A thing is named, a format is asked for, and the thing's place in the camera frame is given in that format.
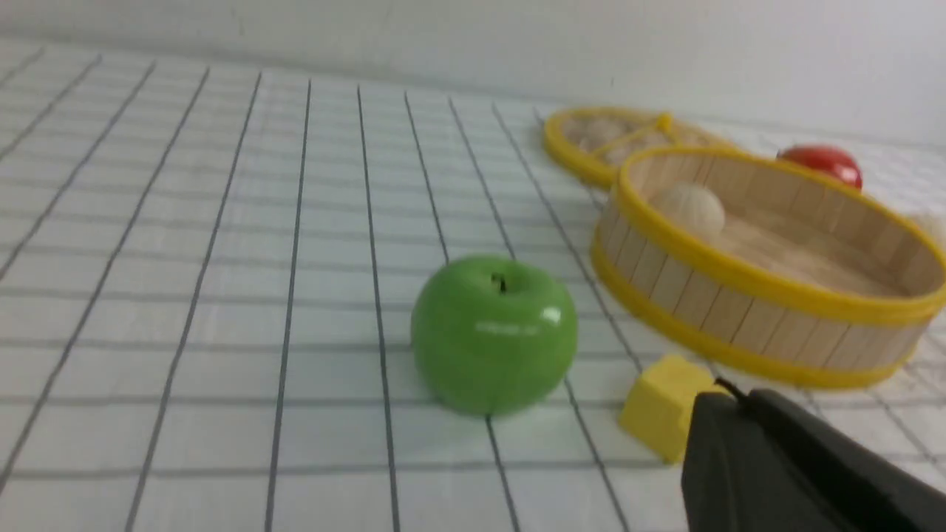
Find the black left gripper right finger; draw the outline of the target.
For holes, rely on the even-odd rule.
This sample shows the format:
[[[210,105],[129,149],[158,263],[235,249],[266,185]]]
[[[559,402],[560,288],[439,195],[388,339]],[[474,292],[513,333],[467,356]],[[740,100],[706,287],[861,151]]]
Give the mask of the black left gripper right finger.
[[[821,501],[856,531],[942,531],[944,493],[768,389],[746,396],[756,420]]]

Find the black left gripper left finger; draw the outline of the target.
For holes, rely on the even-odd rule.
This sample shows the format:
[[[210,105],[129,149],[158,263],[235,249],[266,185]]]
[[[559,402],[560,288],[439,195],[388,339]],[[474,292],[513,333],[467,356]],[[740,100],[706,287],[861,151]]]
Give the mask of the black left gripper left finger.
[[[698,531],[871,531],[871,489],[767,391],[696,398],[682,491]]]

